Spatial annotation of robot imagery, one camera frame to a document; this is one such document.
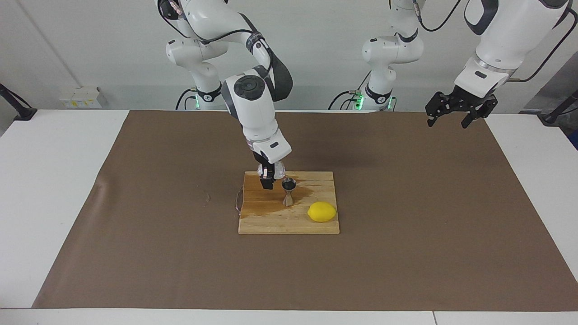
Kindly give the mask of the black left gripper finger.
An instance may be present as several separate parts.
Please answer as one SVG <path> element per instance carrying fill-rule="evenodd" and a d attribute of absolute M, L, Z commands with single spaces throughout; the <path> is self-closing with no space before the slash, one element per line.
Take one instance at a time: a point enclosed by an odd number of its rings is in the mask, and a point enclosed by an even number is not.
<path fill-rule="evenodd" d="M 433 127 L 439 117 L 448 115 L 453 112 L 452 102 L 454 96 L 446 95 L 440 91 L 436 92 L 433 97 L 425 105 L 425 112 L 428 116 L 427 124 Z"/>
<path fill-rule="evenodd" d="M 475 98 L 474 102 L 465 102 L 464 107 L 468 108 L 468 114 L 461 121 L 462 128 L 468 128 L 472 122 L 477 119 L 485 119 L 493 112 L 494 107 L 498 104 L 495 95 L 489 95 L 483 101 Z"/>

